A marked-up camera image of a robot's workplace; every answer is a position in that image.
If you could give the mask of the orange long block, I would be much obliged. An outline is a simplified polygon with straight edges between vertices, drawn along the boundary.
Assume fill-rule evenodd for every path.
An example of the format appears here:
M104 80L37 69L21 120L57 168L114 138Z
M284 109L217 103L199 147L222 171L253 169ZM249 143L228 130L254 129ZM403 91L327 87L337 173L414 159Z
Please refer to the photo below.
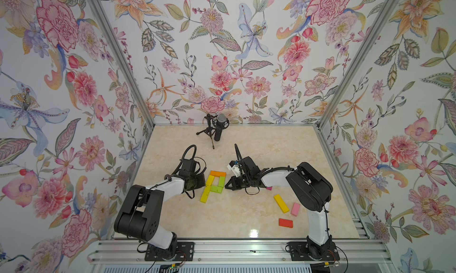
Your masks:
M214 176L214 177L226 177L226 173L225 172L211 171L210 175Z

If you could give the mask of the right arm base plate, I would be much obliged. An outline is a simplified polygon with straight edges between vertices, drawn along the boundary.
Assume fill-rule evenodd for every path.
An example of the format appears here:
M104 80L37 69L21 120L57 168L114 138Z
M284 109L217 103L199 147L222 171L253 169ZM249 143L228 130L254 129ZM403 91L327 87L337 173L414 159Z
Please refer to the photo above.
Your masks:
M340 256L334 242L317 245L314 242L289 242L285 251L290 254L292 261L336 262Z

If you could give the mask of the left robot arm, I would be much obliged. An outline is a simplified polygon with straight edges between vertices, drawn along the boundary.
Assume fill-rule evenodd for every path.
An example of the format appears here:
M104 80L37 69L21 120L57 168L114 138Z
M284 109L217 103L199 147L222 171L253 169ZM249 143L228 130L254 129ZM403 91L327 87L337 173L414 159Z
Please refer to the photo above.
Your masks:
M114 231L127 238L148 243L157 250L177 250L177 235L160 225L163 204L175 196L194 198L196 189L205 186L207 166L201 158L183 158L172 174L153 186L133 185L114 222Z

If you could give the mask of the lime green block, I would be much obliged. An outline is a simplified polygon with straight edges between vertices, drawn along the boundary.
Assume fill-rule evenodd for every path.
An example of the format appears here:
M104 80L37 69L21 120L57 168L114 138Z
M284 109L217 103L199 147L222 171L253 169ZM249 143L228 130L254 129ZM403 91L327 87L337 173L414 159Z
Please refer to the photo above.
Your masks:
M220 177L219 177L219 180L218 180L218 187L224 188L224 186L225 186L225 179L226 179L226 178L223 177L223 176L220 176Z
M211 185L210 191L214 193L222 193L223 192L223 186L214 186Z

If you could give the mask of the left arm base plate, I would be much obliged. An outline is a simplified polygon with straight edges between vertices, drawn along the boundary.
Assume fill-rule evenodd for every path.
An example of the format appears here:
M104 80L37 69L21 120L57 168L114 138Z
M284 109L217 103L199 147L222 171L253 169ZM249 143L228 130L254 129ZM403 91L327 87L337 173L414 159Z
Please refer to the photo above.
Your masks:
M172 243L168 249L160 249L153 245L148 245L144 260L147 262L184 262L193 261L195 252L194 242Z

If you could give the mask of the small yellow block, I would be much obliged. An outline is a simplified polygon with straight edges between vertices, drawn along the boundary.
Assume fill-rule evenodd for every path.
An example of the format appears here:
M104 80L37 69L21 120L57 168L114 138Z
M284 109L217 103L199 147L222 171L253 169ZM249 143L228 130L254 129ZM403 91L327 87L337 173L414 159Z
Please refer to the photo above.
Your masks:
M212 175L209 175L209 177L208 177L208 179L207 179L207 181L206 181L205 185L206 185L206 186L208 186L208 187L210 187L210 186L213 184L213 182L214 182L214 179L215 179L215 177L214 177L214 176L212 176Z

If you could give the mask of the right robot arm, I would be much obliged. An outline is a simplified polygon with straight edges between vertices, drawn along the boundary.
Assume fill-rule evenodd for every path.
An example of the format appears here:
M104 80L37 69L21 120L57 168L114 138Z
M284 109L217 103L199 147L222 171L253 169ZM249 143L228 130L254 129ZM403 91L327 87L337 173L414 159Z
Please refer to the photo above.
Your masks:
M290 187L300 204L308 210L308 247L318 254L329 250L332 243L328 210L333 192L332 184L308 162L296 167L260 169L250 157L231 161L227 168L234 175L225 185L226 189Z

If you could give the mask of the long yellow block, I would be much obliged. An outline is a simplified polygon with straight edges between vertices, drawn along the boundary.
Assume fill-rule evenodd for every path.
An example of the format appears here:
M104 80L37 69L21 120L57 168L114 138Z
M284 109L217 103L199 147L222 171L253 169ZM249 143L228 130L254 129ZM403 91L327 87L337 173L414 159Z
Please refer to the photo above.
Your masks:
M282 213L285 214L290 211L288 206L286 205L285 201L279 194L274 195L274 200L277 203L277 205L279 206L279 208L281 209Z
M204 188L203 194L199 201L205 204L209 198L210 192L211 192L211 186L206 186Z

